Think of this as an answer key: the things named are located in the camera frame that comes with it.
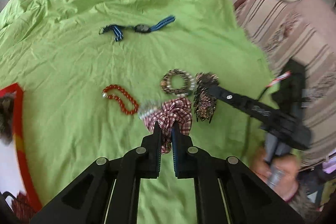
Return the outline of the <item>knit sleeve forearm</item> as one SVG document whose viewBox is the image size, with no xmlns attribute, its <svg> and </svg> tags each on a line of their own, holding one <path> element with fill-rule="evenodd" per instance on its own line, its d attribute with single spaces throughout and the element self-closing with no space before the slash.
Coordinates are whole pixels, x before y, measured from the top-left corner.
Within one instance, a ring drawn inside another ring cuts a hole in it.
<svg viewBox="0 0 336 224">
<path fill-rule="evenodd" d="M 313 223 L 320 215 L 318 207 L 307 196 L 306 188 L 299 186 L 297 192 L 287 203 L 294 209 L 305 221 Z"/>
</svg>

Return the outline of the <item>person right hand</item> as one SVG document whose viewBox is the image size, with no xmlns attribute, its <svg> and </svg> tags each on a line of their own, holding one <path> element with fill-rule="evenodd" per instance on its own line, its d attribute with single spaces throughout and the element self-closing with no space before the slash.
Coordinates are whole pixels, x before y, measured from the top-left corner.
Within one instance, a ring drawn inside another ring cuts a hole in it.
<svg viewBox="0 0 336 224">
<path fill-rule="evenodd" d="M 289 154 L 277 157 L 272 161 L 271 166 L 264 161 L 265 156 L 264 147 L 258 147 L 251 161 L 250 169 L 284 201 L 289 201 L 296 194 L 299 186 L 297 156 Z"/>
</svg>

